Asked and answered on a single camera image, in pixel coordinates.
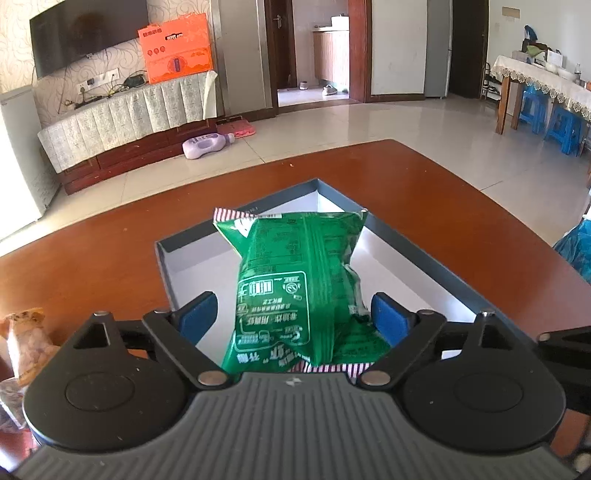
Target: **patterned wallpaper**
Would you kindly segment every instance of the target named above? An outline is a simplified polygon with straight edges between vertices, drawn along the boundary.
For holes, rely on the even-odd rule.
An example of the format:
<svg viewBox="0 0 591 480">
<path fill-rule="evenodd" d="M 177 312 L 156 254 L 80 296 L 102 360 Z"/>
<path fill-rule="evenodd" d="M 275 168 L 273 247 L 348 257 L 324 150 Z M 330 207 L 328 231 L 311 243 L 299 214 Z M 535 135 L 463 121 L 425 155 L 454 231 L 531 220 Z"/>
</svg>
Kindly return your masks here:
<svg viewBox="0 0 591 480">
<path fill-rule="evenodd" d="M 62 0 L 0 0 L 0 91 L 30 85 L 33 76 L 33 50 L 29 19 Z M 147 0 L 150 22 L 160 23 L 190 12 L 209 13 L 209 0 Z M 145 69 L 139 42 L 132 40 L 100 51 L 89 59 L 71 64 L 37 81 L 33 80 L 39 120 L 43 126 L 57 117 L 62 85 L 63 100 L 80 102 L 76 85 L 99 73 L 119 68 L 120 82 L 130 73 Z M 110 86 L 99 87 L 90 94 L 105 93 Z"/>
</svg>

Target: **plastic packaging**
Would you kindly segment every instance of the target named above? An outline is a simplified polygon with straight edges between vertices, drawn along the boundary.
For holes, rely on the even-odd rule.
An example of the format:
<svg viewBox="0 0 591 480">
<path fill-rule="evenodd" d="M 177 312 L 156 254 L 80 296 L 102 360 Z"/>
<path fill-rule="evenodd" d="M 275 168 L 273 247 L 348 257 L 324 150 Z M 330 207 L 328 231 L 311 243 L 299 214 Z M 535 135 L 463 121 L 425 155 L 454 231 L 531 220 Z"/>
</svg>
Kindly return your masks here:
<svg viewBox="0 0 591 480">
<path fill-rule="evenodd" d="M 300 357 L 313 366 L 370 363 L 388 351 L 349 265 L 366 217 L 216 210 L 214 224 L 242 258 L 227 372 L 288 371 Z"/>
<path fill-rule="evenodd" d="M 2 422 L 2 425 L 9 428 L 10 432 L 22 430 L 27 426 L 25 415 L 22 412 L 24 390 L 14 377 L 0 382 L 0 405 L 2 406 L 0 410 L 2 410 L 2 414 L 9 417 L 12 428 L 8 422 Z"/>
<path fill-rule="evenodd" d="M 183 152 L 189 160 L 195 160 L 206 153 L 218 152 L 226 145 L 236 141 L 234 134 L 208 134 L 201 137 L 189 138 L 183 143 Z"/>
<path fill-rule="evenodd" d="M 591 284 L 591 220 L 581 220 L 556 242 L 554 250 Z"/>
<path fill-rule="evenodd" d="M 59 349 L 43 330 L 44 319 L 43 309 L 11 313 L 4 319 L 8 355 L 21 387 L 31 383 Z"/>
</svg>

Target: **wall-mounted tv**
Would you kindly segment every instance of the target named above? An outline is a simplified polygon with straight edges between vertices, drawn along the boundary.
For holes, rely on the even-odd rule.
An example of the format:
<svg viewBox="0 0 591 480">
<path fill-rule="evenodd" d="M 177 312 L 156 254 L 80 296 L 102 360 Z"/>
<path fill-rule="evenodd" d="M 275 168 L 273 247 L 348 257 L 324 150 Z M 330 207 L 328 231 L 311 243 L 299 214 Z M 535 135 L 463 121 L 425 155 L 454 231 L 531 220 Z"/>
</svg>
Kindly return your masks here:
<svg viewBox="0 0 591 480">
<path fill-rule="evenodd" d="M 137 38 L 148 23 L 146 0 L 64 0 L 30 20 L 37 77 Z"/>
</svg>

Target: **plastic bottle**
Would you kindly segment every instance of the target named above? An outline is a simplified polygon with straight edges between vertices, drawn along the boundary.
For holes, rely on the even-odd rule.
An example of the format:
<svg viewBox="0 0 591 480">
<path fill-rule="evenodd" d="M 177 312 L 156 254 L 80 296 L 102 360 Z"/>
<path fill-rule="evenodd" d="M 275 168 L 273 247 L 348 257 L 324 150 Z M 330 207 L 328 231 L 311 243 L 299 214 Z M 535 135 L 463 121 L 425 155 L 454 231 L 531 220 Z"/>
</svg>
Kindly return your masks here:
<svg viewBox="0 0 591 480">
<path fill-rule="evenodd" d="M 183 143 L 183 152 L 189 160 L 199 158 L 206 153 L 218 152 L 228 144 L 236 141 L 234 134 L 208 134 L 201 137 L 189 138 Z"/>
</svg>

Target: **blue stool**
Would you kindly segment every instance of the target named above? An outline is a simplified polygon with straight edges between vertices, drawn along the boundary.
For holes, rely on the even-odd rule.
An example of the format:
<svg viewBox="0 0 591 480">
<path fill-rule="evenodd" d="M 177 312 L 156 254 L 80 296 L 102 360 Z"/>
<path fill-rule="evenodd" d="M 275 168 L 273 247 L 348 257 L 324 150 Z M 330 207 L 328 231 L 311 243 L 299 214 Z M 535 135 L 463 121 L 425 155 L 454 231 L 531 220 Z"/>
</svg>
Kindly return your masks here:
<svg viewBox="0 0 591 480">
<path fill-rule="evenodd" d="M 519 114 L 519 120 L 531 125 L 535 135 L 544 129 L 546 120 L 546 104 L 548 100 L 542 90 L 536 90 L 533 85 L 523 92 L 523 108 Z"/>
<path fill-rule="evenodd" d="M 548 131 L 544 140 L 554 138 L 562 145 L 561 152 L 570 155 L 579 154 L 579 138 L 581 136 L 582 118 L 574 112 L 556 106 L 550 118 Z"/>
</svg>

